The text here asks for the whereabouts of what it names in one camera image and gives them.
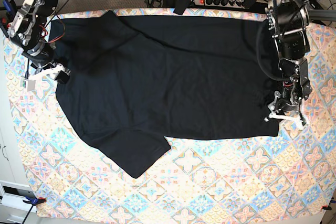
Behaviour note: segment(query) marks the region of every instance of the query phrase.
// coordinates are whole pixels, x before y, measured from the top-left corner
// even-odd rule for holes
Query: clamp
[[[36,199],[36,198],[30,198],[30,197],[27,197],[27,196],[26,196],[26,199],[28,199],[28,200],[22,200],[22,201],[24,203],[26,203],[26,204],[32,205],[33,207],[35,207],[35,206],[37,206],[39,204],[42,204],[42,203],[44,203],[44,202],[47,201],[45,198],[38,198],[38,199]]]

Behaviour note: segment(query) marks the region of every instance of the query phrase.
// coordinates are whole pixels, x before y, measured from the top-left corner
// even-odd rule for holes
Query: t-shirt sleeve
[[[103,152],[133,178],[140,177],[171,148],[163,136],[141,130],[103,130],[86,133],[81,138]]]

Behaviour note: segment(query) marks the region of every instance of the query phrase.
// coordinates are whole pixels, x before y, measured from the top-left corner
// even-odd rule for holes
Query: table
[[[106,11],[61,15],[99,17]],[[174,15],[117,9],[117,16]],[[184,15],[261,21],[264,15],[188,9]],[[105,223],[253,223],[315,215],[336,189],[336,31],[310,24],[306,55],[313,92],[303,131],[282,122],[278,137],[195,141],[168,138],[171,151],[133,179],[79,139],[48,77],[25,92],[26,59],[6,38],[5,73],[22,164],[41,217]]]

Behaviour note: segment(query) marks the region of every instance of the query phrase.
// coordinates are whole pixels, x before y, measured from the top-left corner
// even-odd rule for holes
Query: blue object
[[[28,199],[33,206],[37,205],[38,203],[38,199],[36,198],[30,198],[26,196],[26,199]]]
[[[3,0],[2,3],[4,4],[6,10],[14,17],[15,16],[15,11],[14,11],[12,5],[10,4],[10,2],[8,0]]]

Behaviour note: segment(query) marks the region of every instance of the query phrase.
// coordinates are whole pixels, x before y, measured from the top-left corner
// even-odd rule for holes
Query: power strip
[[[194,0],[198,6],[219,6],[245,9],[241,0]]]

